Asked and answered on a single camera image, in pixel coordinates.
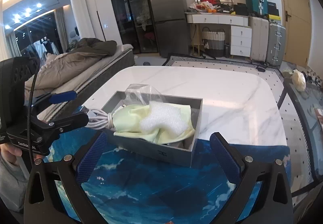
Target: black table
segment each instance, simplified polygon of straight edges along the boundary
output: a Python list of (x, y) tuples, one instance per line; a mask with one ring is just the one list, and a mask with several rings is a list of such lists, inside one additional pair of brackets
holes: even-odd
[(323, 109), (323, 89), (306, 83), (305, 91), (299, 92), (290, 78), (285, 78), (283, 84), (284, 89), (277, 106), (280, 109), (288, 93), (304, 131), (310, 161), (310, 173), (313, 177), (311, 183), (292, 193), (292, 196), (295, 197), (311, 190), (323, 181), (323, 131), (314, 113), (314, 108)]

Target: blue rubber gripper pad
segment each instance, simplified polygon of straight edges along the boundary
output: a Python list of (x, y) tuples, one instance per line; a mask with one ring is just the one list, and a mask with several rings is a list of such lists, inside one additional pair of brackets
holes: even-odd
[(240, 184), (240, 167), (215, 133), (210, 136), (210, 147), (229, 182), (236, 185)]
[(99, 161), (107, 144), (107, 135), (102, 132), (96, 141), (93, 143), (91, 148), (87, 151), (85, 156), (82, 158), (76, 168), (76, 182), (81, 183), (87, 182), (90, 178), (94, 167)]
[(75, 91), (67, 91), (67, 92), (52, 95), (51, 98), (49, 99), (49, 102), (51, 104), (59, 104), (59, 103), (74, 100), (76, 99), (76, 97), (77, 97), (77, 94)]

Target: mattress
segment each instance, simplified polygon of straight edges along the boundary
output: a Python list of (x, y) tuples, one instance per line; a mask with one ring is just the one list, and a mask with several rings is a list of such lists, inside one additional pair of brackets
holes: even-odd
[(74, 90), (78, 96), (75, 100), (51, 105), (38, 115), (38, 119), (48, 122), (71, 115), (117, 72), (135, 65), (132, 49), (130, 45), (124, 45), (114, 56), (101, 59), (82, 74), (55, 89), (52, 93)]

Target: gray sleeve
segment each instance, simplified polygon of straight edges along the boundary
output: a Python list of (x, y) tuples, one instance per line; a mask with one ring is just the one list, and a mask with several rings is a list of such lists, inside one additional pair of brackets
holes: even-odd
[(19, 212), (24, 207), (28, 179), (19, 166), (0, 155), (0, 196), (9, 210)]

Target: desk drawer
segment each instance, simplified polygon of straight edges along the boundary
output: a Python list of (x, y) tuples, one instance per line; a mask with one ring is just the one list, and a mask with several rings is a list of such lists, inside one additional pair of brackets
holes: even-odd
[(218, 15), (193, 15), (193, 23), (195, 24), (218, 24)]
[(231, 26), (231, 35), (238, 37), (252, 37), (252, 28), (240, 27), (240, 26)]
[(231, 45), (251, 48), (251, 38), (231, 36)]
[(230, 54), (250, 57), (250, 47), (231, 45)]
[(233, 15), (219, 15), (219, 24), (243, 26), (243, 17)]

